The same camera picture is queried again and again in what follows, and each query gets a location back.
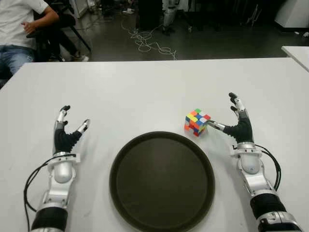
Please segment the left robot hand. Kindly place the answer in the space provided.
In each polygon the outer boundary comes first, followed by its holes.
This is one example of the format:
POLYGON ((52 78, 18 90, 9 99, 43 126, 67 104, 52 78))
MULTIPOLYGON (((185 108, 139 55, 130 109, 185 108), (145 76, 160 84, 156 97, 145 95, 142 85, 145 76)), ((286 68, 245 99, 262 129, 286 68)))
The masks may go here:
POLYGON ((70 105, 63 106, 56 118, 53 135, 53 155, 60 152, 70 153, 90 126, 90 120, 86 119, 74 132, 66 133, 65 126, 68 124, 68 121, 65 120, 65 116, 69 109, 70 105))

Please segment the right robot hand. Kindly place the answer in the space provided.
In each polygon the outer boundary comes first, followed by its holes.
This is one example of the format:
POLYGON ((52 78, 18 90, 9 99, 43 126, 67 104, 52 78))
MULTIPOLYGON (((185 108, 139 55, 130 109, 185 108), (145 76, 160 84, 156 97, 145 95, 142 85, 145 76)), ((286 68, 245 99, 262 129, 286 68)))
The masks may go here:
POLYGON ((234 126, 228 126, 213 120, 208 120, 206 125, 235 138, 237 143, 254 143, 252 125, 247 109, 235 93, 230 92, 228 95, 230 101, 234 104, 230 109, 236 115, 238 123, 234 126))

